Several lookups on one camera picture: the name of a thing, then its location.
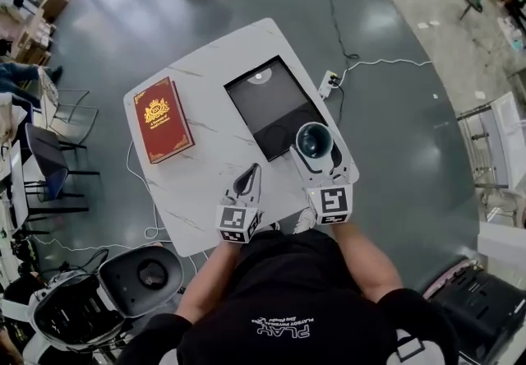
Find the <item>person's left forearm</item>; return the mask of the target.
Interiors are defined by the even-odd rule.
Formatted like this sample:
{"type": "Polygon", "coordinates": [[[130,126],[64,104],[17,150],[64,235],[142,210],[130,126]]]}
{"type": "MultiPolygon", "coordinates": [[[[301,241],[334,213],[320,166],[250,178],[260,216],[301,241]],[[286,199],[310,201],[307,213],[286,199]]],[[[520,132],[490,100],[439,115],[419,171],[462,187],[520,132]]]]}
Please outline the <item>person's left forearm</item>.
{"type": "Polygon", "coordinates": [[[242,245],[221,242],[183,294],[176,316],[196,324],[220,302],[236,267],[242,245]]]}

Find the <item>red hardcover book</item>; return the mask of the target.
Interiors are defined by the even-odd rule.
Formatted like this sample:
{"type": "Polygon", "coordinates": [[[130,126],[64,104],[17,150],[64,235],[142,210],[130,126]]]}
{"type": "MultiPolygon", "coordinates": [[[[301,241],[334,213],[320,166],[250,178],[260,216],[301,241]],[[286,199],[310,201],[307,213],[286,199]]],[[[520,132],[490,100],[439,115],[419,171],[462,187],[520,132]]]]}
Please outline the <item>red hardcover book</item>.
{"type": "Polygon", "coordinates": [[[195,145],[177,88],[169,76],[134,95],[133,103],[151,164],[195,145]]]}

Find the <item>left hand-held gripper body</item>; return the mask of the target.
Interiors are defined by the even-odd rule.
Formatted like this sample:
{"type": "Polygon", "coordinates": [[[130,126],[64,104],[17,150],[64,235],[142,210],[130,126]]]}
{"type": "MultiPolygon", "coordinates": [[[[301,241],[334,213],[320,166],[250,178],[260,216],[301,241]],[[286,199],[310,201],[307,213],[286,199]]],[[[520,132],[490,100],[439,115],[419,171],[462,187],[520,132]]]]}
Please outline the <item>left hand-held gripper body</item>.
{"type": "Polygon", "coordinates": [[[227,189],[216,209],[215,228],[225,242],[249,243],[262,215],[255,193],[240,195],[227,189]]]}

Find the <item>open white hard-shell case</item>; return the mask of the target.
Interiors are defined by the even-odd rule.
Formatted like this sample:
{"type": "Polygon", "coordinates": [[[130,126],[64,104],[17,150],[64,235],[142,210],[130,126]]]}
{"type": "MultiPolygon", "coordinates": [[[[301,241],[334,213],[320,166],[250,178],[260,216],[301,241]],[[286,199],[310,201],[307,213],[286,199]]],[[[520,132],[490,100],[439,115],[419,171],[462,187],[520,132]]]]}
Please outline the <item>open white hard-shell case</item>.
{"type": "Polygon", "coordinates": [[[183,282],[180,260],[163,246],[144,246],[103,262],[96,271],[68,271],[35,292],[26,316],[56,349],[84,353],[123,345],[136,319],[172,299],[183,282]]]}

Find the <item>white metal rack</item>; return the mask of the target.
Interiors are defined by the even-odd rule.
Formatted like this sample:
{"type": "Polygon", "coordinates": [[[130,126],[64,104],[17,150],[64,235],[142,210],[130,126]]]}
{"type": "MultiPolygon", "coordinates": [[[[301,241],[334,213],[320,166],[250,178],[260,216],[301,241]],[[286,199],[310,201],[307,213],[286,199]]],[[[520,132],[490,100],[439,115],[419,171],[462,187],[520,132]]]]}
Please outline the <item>white metal rack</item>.
{"type": "Polygon", "coordinates": [[[508,92],[456,116],[486,220],[526,229],[526,118],[508,92]]]}

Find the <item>black equipment case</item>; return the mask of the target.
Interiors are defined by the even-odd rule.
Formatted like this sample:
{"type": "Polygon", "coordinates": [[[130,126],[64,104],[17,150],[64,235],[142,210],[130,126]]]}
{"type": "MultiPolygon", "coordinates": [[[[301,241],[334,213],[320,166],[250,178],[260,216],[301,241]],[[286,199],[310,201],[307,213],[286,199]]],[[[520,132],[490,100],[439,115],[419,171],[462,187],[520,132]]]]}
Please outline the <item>black equipment case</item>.
{"type": "Polygon", "coordinates": [[[480,266],[457,271],[429,300],[448,316],[461,356],[473,365],[496,365],[526,318],[526,291],[480,266]]]}

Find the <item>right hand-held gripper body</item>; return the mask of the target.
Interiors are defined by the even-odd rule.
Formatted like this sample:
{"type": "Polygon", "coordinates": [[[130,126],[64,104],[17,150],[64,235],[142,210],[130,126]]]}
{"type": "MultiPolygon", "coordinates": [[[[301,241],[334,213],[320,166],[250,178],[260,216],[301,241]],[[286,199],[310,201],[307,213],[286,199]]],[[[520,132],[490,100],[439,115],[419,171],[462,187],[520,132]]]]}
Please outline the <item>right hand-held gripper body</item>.
{"type": "Polygon", "coordinates": [[[335,169],[332,174],[301,173],[307,204],[316,224],[341,224],[350,219],[353,211],[355,173],[349,169],[335,169]]]}

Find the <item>person's black shirt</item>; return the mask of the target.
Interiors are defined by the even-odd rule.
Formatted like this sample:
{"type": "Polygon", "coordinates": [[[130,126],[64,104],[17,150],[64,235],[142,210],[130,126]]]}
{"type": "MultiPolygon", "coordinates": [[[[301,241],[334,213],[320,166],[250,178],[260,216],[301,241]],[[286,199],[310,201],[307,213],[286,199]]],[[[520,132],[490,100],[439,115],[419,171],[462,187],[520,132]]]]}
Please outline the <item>person's black shirt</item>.
{"type": "Polygon", "coordinates": [[[405,287],[378,303],[350,275],[335,237],[259,232],[242,246],[219,304],[180,316],[180,365],[458,365],[444,314],[405,287]]]}

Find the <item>stack of cardboard boxes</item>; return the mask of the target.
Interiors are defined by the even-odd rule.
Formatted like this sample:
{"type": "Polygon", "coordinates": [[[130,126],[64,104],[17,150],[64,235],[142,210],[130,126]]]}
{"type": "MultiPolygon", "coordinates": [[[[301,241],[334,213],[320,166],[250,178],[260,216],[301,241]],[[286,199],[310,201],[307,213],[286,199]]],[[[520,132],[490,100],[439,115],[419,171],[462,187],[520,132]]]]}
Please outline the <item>stack of cardboard boxes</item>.
{"type": "Polygon", "coordinates": [[[12,44],[10,59],[24,64],[44,66],[48,63],[53,46],[56,20],[70,0],[43,0],[12,44]]]}

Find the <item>person's right forearm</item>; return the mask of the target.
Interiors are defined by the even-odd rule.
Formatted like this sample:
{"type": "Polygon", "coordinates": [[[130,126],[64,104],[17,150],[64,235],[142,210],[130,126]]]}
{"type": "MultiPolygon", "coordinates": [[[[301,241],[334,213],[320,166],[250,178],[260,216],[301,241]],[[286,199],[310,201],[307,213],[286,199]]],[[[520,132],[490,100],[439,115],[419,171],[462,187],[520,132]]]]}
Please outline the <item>person's right forearm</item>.
{"type": "Polygon", "coordinates": [[[390,258],[352,223],[331,225],[345,264],[363,296],[378,303],[386,294],[403,288],[390,258]]]}

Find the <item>black tray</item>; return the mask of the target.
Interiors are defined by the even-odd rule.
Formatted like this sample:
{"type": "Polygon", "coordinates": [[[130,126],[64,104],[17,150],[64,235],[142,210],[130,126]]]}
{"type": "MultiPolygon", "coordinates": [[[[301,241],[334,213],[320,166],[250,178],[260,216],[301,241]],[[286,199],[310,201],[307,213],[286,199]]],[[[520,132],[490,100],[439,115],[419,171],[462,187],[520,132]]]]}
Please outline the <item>black tray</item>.
{"type": "Polygon", "coordinates": [[[224,98],[225,129],[218,141],[218,155],[224,161],[258,162],[265,171],[285,170],[292,164],[289,147],[302,126],[319,122],[338,130],[280,55],[229,81],[224,98]]]}

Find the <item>dark padded chair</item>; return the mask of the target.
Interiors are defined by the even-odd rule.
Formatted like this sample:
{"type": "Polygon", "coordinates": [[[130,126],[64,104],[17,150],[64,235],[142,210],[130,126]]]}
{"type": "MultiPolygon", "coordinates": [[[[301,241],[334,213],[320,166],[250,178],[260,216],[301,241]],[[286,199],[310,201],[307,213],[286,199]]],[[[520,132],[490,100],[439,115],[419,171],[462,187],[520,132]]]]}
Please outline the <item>dark padded chair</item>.
{"type": "Polygon", "coordinates": [[[27,123],[25,137],[30,153],[43,176],[42,181],[25,182],[24,189],[43,189],[44,201],[57,201],[66,198],[82,198],[80,193],[66,193],[64,185],[70,175],[99,176],[98,171],[71,169],[64,155],[65,151],[84,149],[81,144],[62,141],[57,134],[48,129],[27,123]]]}

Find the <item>white power strip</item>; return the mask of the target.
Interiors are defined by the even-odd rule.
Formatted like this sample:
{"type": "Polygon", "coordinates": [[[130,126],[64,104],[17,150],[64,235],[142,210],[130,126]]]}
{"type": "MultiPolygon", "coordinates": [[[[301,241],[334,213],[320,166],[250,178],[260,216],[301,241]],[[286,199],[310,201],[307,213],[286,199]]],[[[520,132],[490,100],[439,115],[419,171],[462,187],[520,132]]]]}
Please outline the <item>white power strip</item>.
{"type": "Polygon", "coordinates": [[[318,94],[322,99],[327,99],[332,90],[340,87],[341,78],[330,70],[325,72],[320,86],[318,87],[318,94]]]}

